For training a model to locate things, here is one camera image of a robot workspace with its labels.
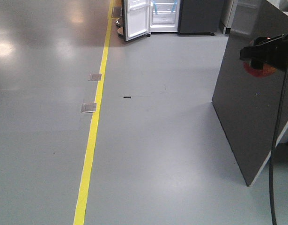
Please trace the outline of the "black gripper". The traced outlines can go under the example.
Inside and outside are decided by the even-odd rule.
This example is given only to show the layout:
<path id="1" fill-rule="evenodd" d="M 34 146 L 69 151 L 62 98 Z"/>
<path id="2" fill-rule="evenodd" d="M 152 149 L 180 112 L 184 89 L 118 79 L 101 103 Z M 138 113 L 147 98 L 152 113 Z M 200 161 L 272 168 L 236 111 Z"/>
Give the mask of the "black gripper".
<path id="1" fill-rule="evenodd" d="M 256 38 L 252 45 L 240 51 L 239 59 L 255 70 L 263 70 L 268 65 L 285 72 L 288 68 L 288 33 Z"/>

